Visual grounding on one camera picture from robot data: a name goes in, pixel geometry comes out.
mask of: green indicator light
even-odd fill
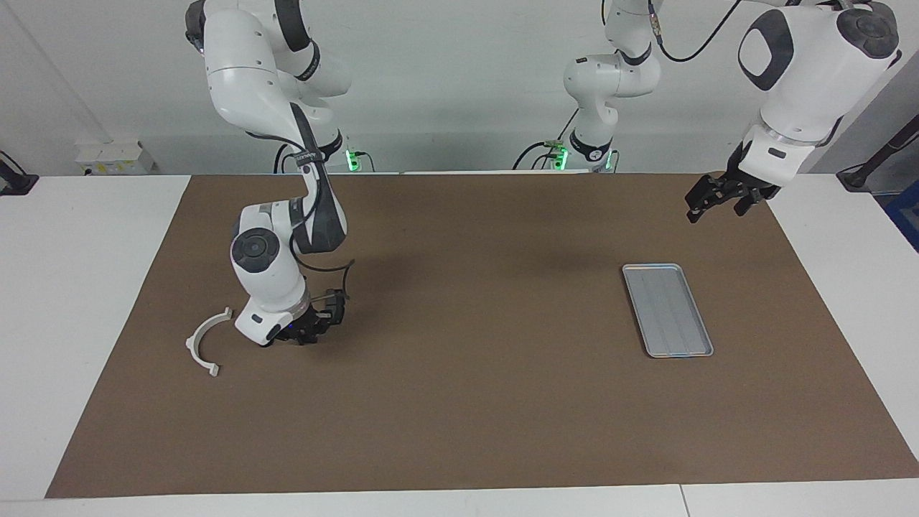
[[[568,165],[568,149],[564,146],[559,147],[561,154],[555,156],[555,170],[564,170],[565,166]]]
[[[354,155],[354,153],[348,149],[345,151],[347,156],[347,167],[351,169],[351,172],[358,172],[360,170],[360,158]]]

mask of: silver tray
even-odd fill
[[[676,264],[629,264],[622,274],[648,355],[655,358],[708,357],[709,333]]]

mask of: electrical outlet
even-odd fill
[[[80,171],[85,175],[152,174],[156,163],[150,153],[136,140],[125,143],[81,145],[76,157]]]

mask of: cable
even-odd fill
[[[552,153],[546,153],[545,155],[542,155],[539,158],[537,158],[536,161],[533,162],[533,165],[530,167],[530,169],[536,170],[536,162],[538,162],[539,160],[543,158],[545,158],[546,160],[542,162],[542,167],[539,168],[540,170],[546,168],[546,162],[549,161],[549,158],[552,158]]]
[[[571,118],[568,119],[568,123],[565,124],[565,127],[562,128],[562,132],[559,133],[559,137],[558,137],[556,140],[561,140],[561,139],[562,139],[562,137],[565,135],[565,132],[568,131],[568,128],[571,127],[572,122],[574,122],[574,117],[577,117],[577,113],[578,113],[578,111],[580,111],[580,110],[581,110],[580,107],[574,109],[574,113],[572,113]],[[548,158],[546,158],[545,160],[543,160],[543,162],[542,162],[542,167],[541,167],[541,168],[546,168],[546,162],[548,162],[548,161],[549,161]]]
[[[9,161],[9,163],[15,165],[16,168],[19,169],[19,172],[21,172],[22,174],[27,174],[26,169],[22,168],[22,166],[16,160],[13,159],[13,156],[10,156],[3,151],[0,151],[0,155],[3,155],[4,158],[6,158],[6,160]]]
[[[371,156],[370,153],[367,153],[365,151],[358,151],[354,153],[354,156],[366,156],[367,158],[370,158],[370,170],[372,170],[373,172],[377,172],[377,166],[376,164],[373,163],[373,156]]]
[[[300,264],[303,268],[306,268],[307,270],[316,271],[319,273],[335,273],[338,271],[344,271],[345,274],[342,275],[342,294],[345,295],[346,300],[350,300],[351,296],[349,296],[347,293],[347,274],[351,271],[351,267],[354,266],[355,262],[357,262],[356,260],[351,259],[351,261],[348,262],[346,265],[339,266],[337,268],[328,268],[328,269],[327,268],[317,268],[315,266],[311,266],[307,264],[306,262],[300,260],[300,257],[297,256],[297,251],[293,247],[294,230],[296,230],[301,224],[306,224],[306,222],[310,219],[310,217],[312,217],[312,215],[316,212],[316,207],[319,206],[319,200],[320,200],[322,192],[323,191],[321,189],[316,190],[316,199],[313,200],[310,210],[306,212],[306,215],[303,217],[303,221],[300,222],[300,224],[297,224],[296,226],[294,226],[290,230],[290,239],[288,239],[288,248],[290,249],[290,254],[293,256],[293,259],[296,260],[298,264]]]
[[[537,147],[544,147],[545,145],[546,145],[545,142],[536,142],[535,144],[532,144],[530,147],[528,147],[526,150],[524,150],[523,153],[520,153],[520,156],[517,157],[517,161],[514,162],[514,167],[513,167],[511,170],[516,170],[516,168],[520,166],[520,162],[522,162],[523,159],[524,159],[533,149],[536,149]]]
[[[622,156],[622,153],[620,153],[618,149],[613,149],[610,153],[616,153],[616,164],[613,165],[613,172],[609,174],[616,174],[616,171],[619,170],[619,158]]]
[[[724,27],[724,24],[728,22],[728,20],[734,14],[734,11],[737,10],[737,7],[741,4],[742,1],[743,0],[734,0],[734,5],[731,6],[730,10],[728,10],[728,14],[724,15],[724,18],[721,19],[721,22],[718,24],[718,27],[716,27],[715,30],[712,31],[709,38],[705,40],[705,43],[702,43],[702,46],[699,47],[697,51],[693,52],[688,57],[680,58],[680,57],[674,57],[673,55],[671,55],[670,52],[668,52],[667,49],[664,47],[664,36],[662,35],[662,32],[660,30],[660,22],[657,21],[657,14],[654,12],[654,4],[652,3],[652,0],[648,0],[648,14],[651,15],[652,17],[651,24],[654,29],[654,35],[656,36],[656,39],[657,39],[657,46],[661,48],[661,52],[663,52],[664,55],[667,56],[667,59],[669,59],[670,61],[673,61],[676,63],[686,63],[687,61],[692,61],[696,59],[703,51],[705,51],[706,48],[708,48],[709,43],[711,43],[712,40],[715,39],[715,36],[718,36],[718,33],[721,31],[721,28]]]
[[[283,144],[278,148],[278,153],[275,155],[275,167],[271,169],[271,174],[278,173],[278,166],[284,167],[284,164],[281,163],[281,155],[284,154],[284,150],[288,148],[287,144]]]

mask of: black cable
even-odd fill
[[[344,271],[345,274],[342,276],[342,294],[345,296],[346,300],[350,300],[351,297],[347,293],[347,274],[351,271],[351,267],[354,266],[356,262],[355,260],[352,259],[346,265],[339,266],[337,268],[328,268],[328,269],[317,268],[315,266],[311,266],[307,264],[306,262],[300,260],[300,257],[297,256],[297,251],[293,247],[294,230],[300,227],[301,224],[306,224],[306,222],[310,219],[310,217],[312,217],[312,215],[316,212],[316,208],[319,206],[319,199],[321,197],[320,196],[321,193],[322,193],[321,189],[316,190],[316,199],[312,201],[312,206],[310,207],[310,210],[306,212],[306,215],[303,217],[303,221],[300,224],[297,224],[296,226],[294,226],[290,230],[290,239],[288,239],[288,248],[290,249],[290,254],[293,256],[293,259],[296,260],[298,264],[300,264],[303,268],[306,268],[307,270],[316,271],[319,273],[335,273],[338,271]]]
[[[575,109],[574,109],[574,113],[572,113],[571,118],[568,119],[568,122],[565,124],[565,127],[562,128],[562,132],[559,133],[559,137],[556,138],[556,140],[561,140],[561,139],[562,139],[562,137],[565,135],[565,132],[568,131],[568,128],[571,127],[572,122],[574,122],[574,117],[577,117],[577,113],[578,113],[578,111],[580,111],[580,110],[581,110],[580,108],[575,108]],[[548,162],[548,161],[549,161],[548,158],[544,159],[544,160],[542,161],[542,167],[540,167],[540,169],[546,168],[546,162]]]
[[[545,155],[542,155],[539,158],[537,158],[536,161],[533,162],[532,167],[530,168],[533,170],[536,170],[536,162],[538,162],[539,160],[543,158],[545,158],[546,161],[549,161],[549,158],[552,158],[552,153],[546,153]],[[546,168],[546,161],[542,162],[542,167],[539,168],[540,170]]]
[[[278,166],[284,167],[284,165],[281,163],[281,155],[284,154],[284,150],[287,148],[287,144],[283,144],[278,148],[278,153],[275,155],[275,167],[271,169],[271,174],[278,173]]]
[[[371,156],[370,153],[365,151],[358,151],[354,153],[354,156],[366,156],[367,158],[370,158],[370,170],[377,172],[377,165],[373,163],[373,156]]]
[[[712,40],[715,39],[715,36],[718,36],[718,33],[721,31],[721,28],[724,27],[724,24],[727,23],[729,19],[731,19],[731,16],[734,14],[734,11],[737,10],[737,7],[741,4],[742,1],[743,0],[734,0],[734,5],[731,6],[730,10],[728,10],[728,14],[724,15],[724,18],[721,19],[721,22],[718,24],[718,27],[716,27],[715,30],[712,31],[709,38],[705,40],[705,43],[702,43],[702,46],[699,47],[698,50],[693,52],[690,56],[680,58],[680,57],[674,57],[673,55],[671,55],[670,52],[668,52],[667,49],[664,47],[664,36],[661,34],[657,34],[657,38],[656,38],[657,46],[661,48],[661,52],[663,52],[664,55],[667,56],[667,59],[669,59],[670,61],[673,61],[676,63],[686,63],[687,61],[692,61],[696,59],[703,51],[705,51],[706,48],[708,48],[709,43],[711,43]],[[648,13],[651,15],[654,14],[654,4],[652,3],[652,0],[648,0]]]
[[[24,175],[27,174],[26,169],[22,168],[22,166],[21,166],[16,160],[13,159],[13,156],[10,156],[10,155],[8,155],[7,153],[5,153],[5,152],[3,152],[3,151],[0,151],[0,155],[3,155],[4,158],[6,158],[6,160],[7,160],[9,163],[15,165],[16,168],[19,169],[19,172],[21,172],[21,173],[24,174]]]
[[[528,147],[526,150],[524,150],[523,153],[520,153],[520,156],[517,157],[517,161],[514,162],[514,168],[512,168],[511,170],[516,170],[516,168],[520,166],[520,162],[522,162],[523,159],[524,159],[525,157],[527,157],[527,155],[528,155],[533,149],[536,149],[537,147],[541,147],[541,146],[545,146],[545,145],[546,145],[545,142],[536,142],[535,144],[532,144],[530,147]]]

